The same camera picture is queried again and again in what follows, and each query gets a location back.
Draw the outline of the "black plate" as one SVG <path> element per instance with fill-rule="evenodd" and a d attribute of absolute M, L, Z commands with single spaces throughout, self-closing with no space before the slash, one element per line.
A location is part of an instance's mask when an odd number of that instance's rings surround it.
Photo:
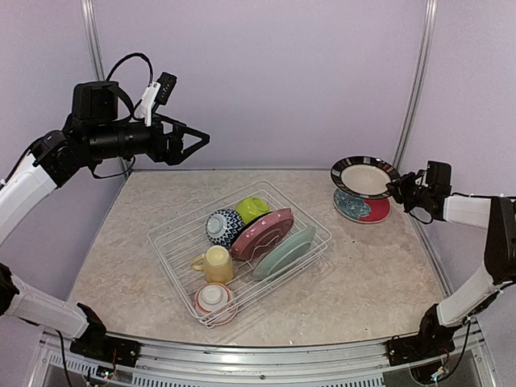
<path fill-rule="evenodd" d="M 348 156 L 334 163 L 330 177 L 335 186 L 357 198 L 388 198 L 387 184 L 399 179 L 399 172 L 388 162 L 373 156 Z"/>

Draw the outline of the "red teal floral plate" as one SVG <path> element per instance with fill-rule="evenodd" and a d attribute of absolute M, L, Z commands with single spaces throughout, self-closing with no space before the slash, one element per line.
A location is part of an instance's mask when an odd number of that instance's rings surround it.
<path fill-rule="evenodd" d="M 363 199 L 345 193 L 341 189 L 334 191 L 333 204 L 342 216 L 363 224 L 381 223 L 391 212 L 391 205 L 387 198 Z"/>

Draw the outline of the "light teal plate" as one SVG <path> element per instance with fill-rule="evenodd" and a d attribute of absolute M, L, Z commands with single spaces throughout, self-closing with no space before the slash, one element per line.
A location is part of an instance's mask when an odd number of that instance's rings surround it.
<path fill-rule="evenodd" d="M 260 261 L 253 270 L 251 279 L 262 281 L 292 264 L 310 250 L 314 237 L 315 227 L 306 227 L 291 235 Z"/>

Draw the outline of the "pink speckled plate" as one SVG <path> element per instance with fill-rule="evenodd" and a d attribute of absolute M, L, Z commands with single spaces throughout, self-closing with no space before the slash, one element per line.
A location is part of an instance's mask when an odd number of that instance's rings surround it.
<path fill-rule="evenodd" d="M 259 217 L 240 233 L 231 246 L 237 260 L 253 260 L 272 251 L 289 233 L 294 224 L 290 208 L 274 210 Z"/>

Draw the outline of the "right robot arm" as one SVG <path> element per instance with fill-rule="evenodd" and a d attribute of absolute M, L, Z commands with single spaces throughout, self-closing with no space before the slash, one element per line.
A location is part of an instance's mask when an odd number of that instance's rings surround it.
<path fill-rule="evenodd" d="M 515 198 L 455 193 L 451 170 L 449 164 L 431 160 L 424 169 L 386 184 L 407 214 L 421 209 L 431 221 L 471 228 L 484 238 L 473 244 L 481 250 L 478 268 L 423 318 L 422 333 L 412 341 L 413 352 L 422 358 L 443 346 L 442 331 L 459 327 L 515 284 Z"/>

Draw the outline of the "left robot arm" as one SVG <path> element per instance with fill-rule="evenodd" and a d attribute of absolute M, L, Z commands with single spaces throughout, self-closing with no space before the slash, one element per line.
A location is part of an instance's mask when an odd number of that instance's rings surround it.
<path fill-rule="evenodd" d="M 176 83 L 169 73 L 150 78 L 138 102 L 112 77 L 76 85 L 64 127 L 31 143 L 1 181 L 1 240 L 83 168 L 93 172 L 114 158 L 134 163 L 138 155 L 175 166 L 206 146 L 208 134 L 157 111 L 167 104 Z M 95 358 L 113 350 L 105 325 L 88 306 L 42 292 L 6 265 L 1 267 L 1 312 L 59 331 Z"/>

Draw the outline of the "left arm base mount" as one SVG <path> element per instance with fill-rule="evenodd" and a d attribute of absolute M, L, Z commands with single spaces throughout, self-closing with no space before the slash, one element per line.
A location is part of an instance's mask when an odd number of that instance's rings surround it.
<path fill-rule="evenodd" d="M 107 335 L 100 328 L 87 328 L 70 344 L 70 351 L 74 354 L 130 368 L 136 366 L 140 348 L 137 341 Z"/>

